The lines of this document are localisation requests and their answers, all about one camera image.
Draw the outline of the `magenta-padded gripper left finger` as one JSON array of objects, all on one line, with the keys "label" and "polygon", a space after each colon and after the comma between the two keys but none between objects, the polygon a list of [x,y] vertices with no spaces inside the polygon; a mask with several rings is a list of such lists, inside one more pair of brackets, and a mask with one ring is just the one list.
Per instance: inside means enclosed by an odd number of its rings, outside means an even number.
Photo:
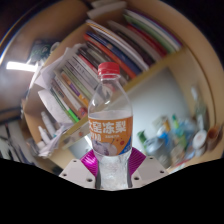
[{"label": "magenta-padded gripper left finger", "polygon": [[95,189],[98,175],[98,161],[89,151],[81,159],[72,159],[60,177],[84,188]]}]

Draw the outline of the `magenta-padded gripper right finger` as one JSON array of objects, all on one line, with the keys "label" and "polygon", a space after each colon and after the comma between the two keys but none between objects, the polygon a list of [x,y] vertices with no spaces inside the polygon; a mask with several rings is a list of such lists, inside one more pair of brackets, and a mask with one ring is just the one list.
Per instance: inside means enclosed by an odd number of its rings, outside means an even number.
[{"label": "magenta-padded gripper right finger", "polygon": [[128,161],[128,183],[131,188],[140,188],[168,175],[166,169],[153,156],[145,156],[132,149]]}]

